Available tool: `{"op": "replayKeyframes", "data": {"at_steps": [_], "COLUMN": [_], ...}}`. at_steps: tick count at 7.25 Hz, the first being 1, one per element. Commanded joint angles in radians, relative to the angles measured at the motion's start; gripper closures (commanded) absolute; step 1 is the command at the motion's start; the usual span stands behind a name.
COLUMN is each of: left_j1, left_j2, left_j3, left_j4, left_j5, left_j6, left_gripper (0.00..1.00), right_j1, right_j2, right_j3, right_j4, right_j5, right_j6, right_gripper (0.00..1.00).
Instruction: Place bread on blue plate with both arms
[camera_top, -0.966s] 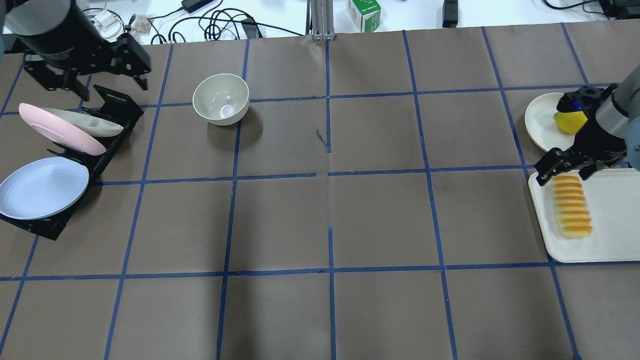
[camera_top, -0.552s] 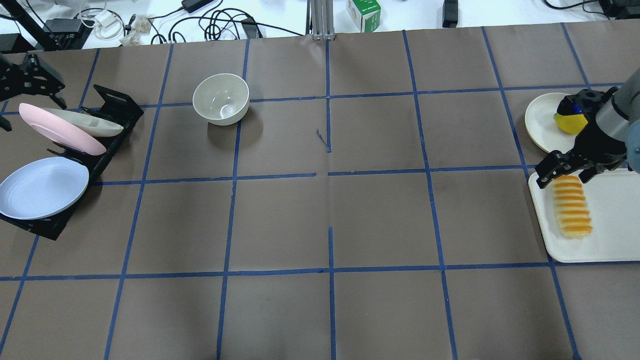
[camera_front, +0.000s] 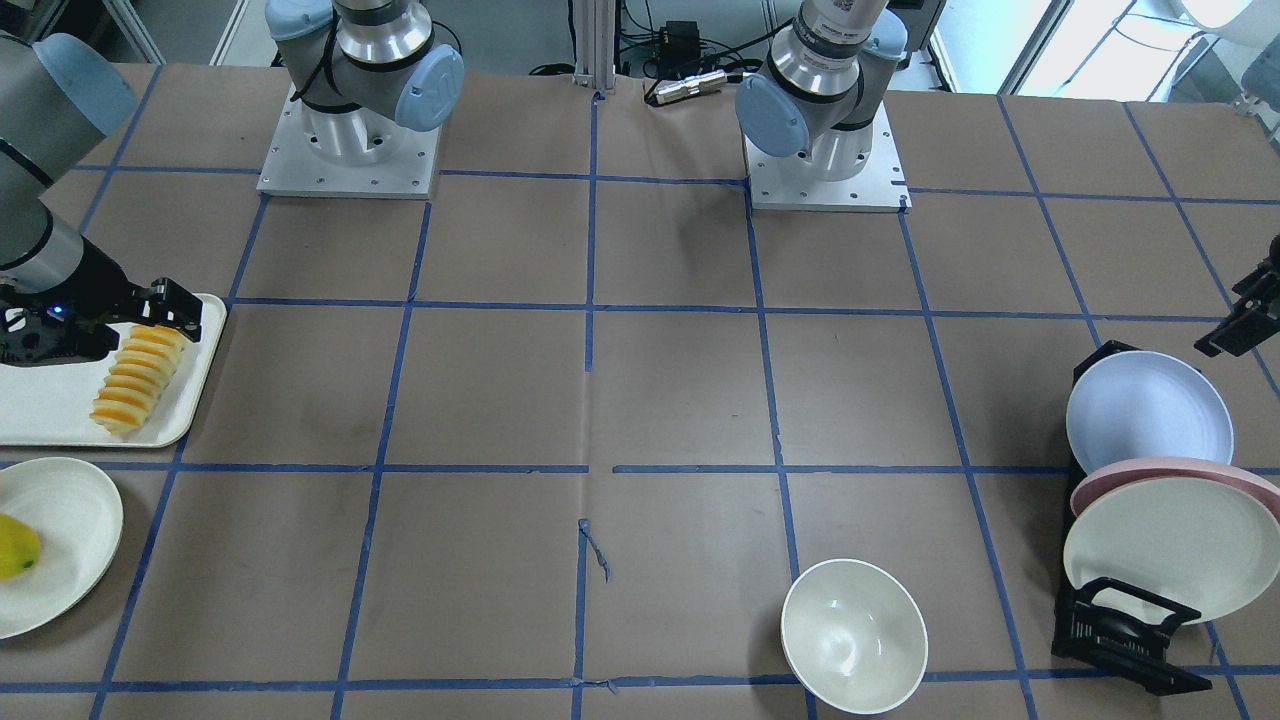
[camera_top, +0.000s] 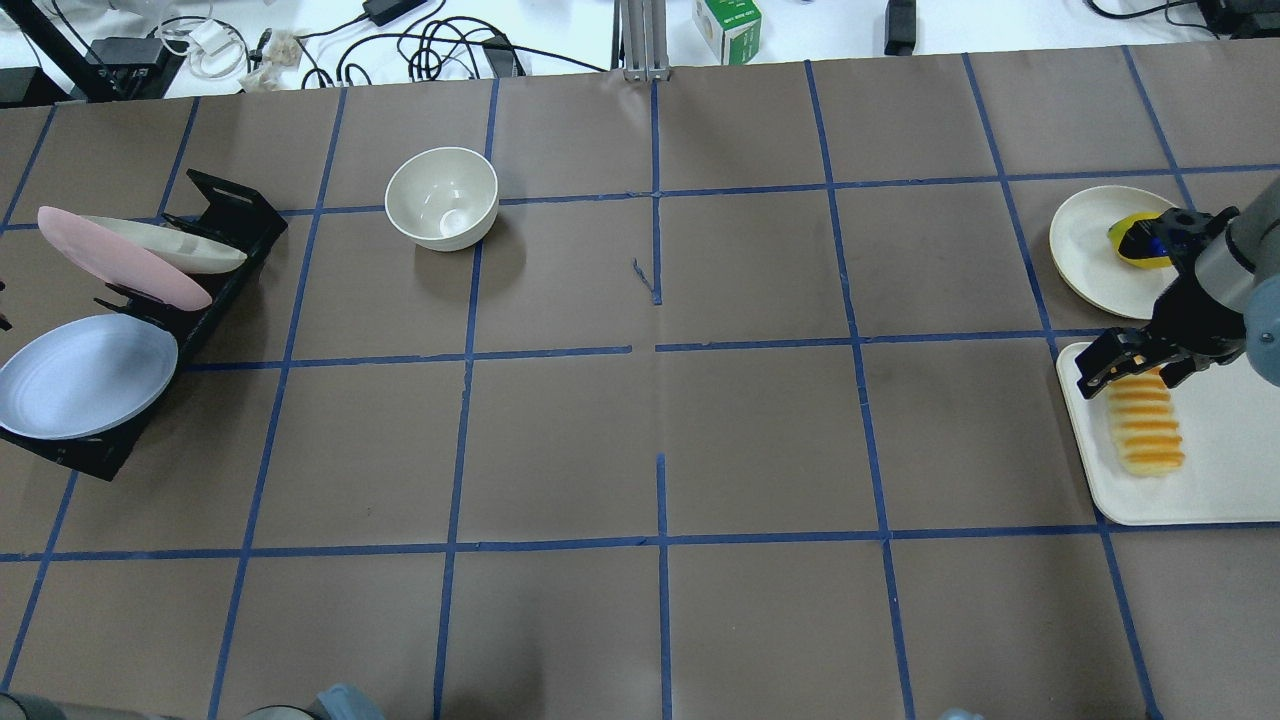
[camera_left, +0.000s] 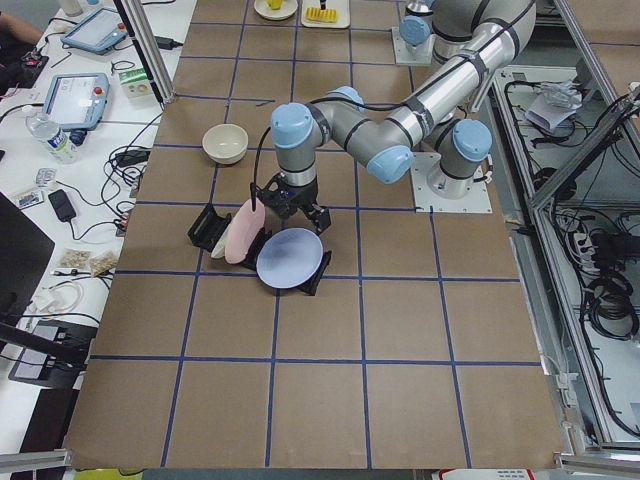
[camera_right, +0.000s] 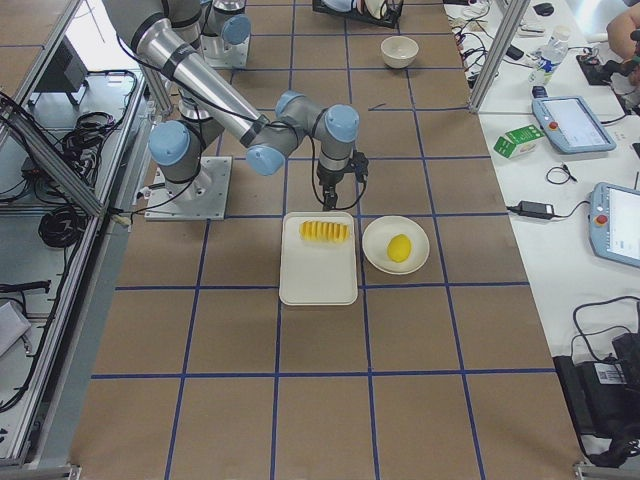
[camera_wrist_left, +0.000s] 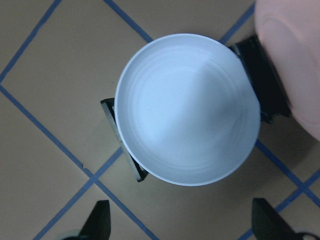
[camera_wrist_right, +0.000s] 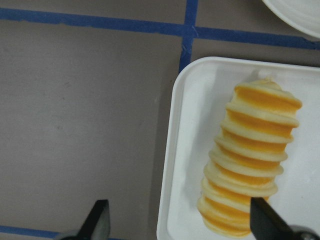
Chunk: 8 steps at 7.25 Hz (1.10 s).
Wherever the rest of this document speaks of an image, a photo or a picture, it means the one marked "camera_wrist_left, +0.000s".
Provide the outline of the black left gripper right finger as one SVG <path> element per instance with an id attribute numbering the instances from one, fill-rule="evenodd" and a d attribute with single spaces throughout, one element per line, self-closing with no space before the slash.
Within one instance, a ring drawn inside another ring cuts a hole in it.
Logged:
<path id="1" fill-rule="evenodd" d="M 257 240 L 318 240 L 310 232 L 296 232 L 264 198 L 254 198 L 251 206 L 251 228 Z"/>

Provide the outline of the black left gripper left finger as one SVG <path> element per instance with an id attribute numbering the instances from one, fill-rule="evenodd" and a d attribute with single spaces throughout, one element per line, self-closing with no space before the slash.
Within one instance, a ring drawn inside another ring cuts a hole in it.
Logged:
<path id="1" fill-rule="evenodd" d="M 99 200 L 82 227 L 78 238 L 80 240 L 108 240 L 110 235 L 110 202 L 108 200 Z"/>

